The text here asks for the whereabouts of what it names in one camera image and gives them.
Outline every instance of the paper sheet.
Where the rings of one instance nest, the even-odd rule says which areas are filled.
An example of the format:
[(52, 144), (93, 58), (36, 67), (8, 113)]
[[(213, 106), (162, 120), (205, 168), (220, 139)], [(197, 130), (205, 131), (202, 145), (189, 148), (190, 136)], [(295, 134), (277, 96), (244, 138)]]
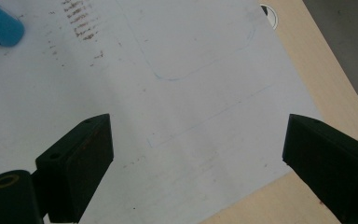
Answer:
[(319, 118), (254, 0), (6, 4), (26, 34), (0, 48), (0, 173), (111, 115), (81, 223), (200, 222), (289, 171), (290, 113)]

